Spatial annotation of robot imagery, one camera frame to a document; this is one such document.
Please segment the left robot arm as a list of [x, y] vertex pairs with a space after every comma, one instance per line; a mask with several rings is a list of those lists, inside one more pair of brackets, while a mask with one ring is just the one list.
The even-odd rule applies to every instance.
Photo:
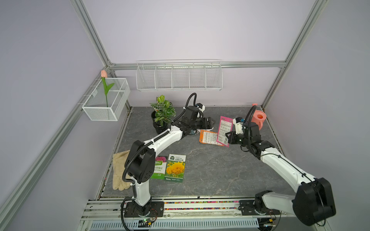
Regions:
[[205, 106], [197, 103], [197, 94], [192, 93], [183, 111], [177, 116], [167, 130], [145, 142], [135, 141], [124, 164], [121, 179], [133, 187], [133, 202], [140, 208], [151, 203], [149, 179], [154, 173], [156, 157], [171, 144], [197, 130], [209, 130], [214, 126], [211, 117], [205, 117]]

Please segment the marigold seed packet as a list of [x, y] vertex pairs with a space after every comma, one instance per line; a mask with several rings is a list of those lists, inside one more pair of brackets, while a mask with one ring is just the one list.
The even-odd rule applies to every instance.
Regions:
[[171, 182], [183, 182], [185, 166], [185, 155], [169, 154], [164, 180]]

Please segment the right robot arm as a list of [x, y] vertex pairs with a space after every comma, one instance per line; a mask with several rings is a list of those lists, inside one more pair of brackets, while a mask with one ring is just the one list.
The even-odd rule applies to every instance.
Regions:
[[253, 105], [245, 118], [238, 117], [237, 130], [226, 133], [229, 144], [237, 144], [244, 152], [270, 166], [294, 190], [294, 195], [265, 190], [257, 193], [250, 206], [257, 214], [264, 215], [278, 210], [295, 215], [301, 223], [311, 226], [336, 215], [331, 184], [325, 178], [316, 178], [284, 157], [269, 141], [261, 138], [259, 126], [252, 121], [257, 111]]

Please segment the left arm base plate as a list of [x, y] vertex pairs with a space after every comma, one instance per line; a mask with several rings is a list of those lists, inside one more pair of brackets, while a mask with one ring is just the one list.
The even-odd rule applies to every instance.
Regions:
[[136, 202], [128, 202], [126, 207], [123, 209], [125, 218], [163, 217], [163, 213], [163, 201], [149, 201], [144, 206], [140, 206]]

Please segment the pink bordered seed packet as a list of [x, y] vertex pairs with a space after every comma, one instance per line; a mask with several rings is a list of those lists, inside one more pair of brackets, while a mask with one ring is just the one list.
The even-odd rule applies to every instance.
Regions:
[[225, 147], [229, 147], [228, 138], [226, 134], [228, 132], [231, 132], [232, 128], [233, 128], [233, 119], [221, 116], [216, 141]]

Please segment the green seed packet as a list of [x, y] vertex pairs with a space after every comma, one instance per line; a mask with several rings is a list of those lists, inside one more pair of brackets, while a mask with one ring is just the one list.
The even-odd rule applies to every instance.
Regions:
[[167, 157], [158, 156], [155, 159], [154, 172], [151, 176], [151, 179], [163, 180], [167, 167]]

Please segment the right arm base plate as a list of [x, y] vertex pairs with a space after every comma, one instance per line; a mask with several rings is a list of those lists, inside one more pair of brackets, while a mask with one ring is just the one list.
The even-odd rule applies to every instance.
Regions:
[[265, 208], [264, 206], [258, 207], [255, 204], [254, 199], [240, 200], [238, 210], [241, 212], [243, 216], [280, 215], [279, 210], [268, 209], [268, 208]]

